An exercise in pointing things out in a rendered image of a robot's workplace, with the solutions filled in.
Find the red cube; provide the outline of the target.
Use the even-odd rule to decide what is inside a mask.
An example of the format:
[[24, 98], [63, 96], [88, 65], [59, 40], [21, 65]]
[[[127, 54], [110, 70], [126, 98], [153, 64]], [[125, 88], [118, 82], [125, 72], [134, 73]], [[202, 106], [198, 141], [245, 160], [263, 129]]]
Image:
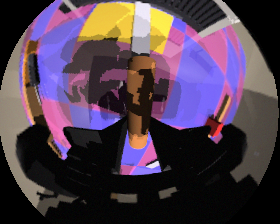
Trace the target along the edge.
[[216, 121], [214, 117], [207, 117], [205, 124], [206, 126], [212, 127], [212, 129], [210, 129], [209, 132], [209, 136], [212, 136], [212, 138], [217, 136], [217, 133], [219, 133], [221, 131], [222, 126], [224, 126], [224, 123], [220, 123], [220, 121]]

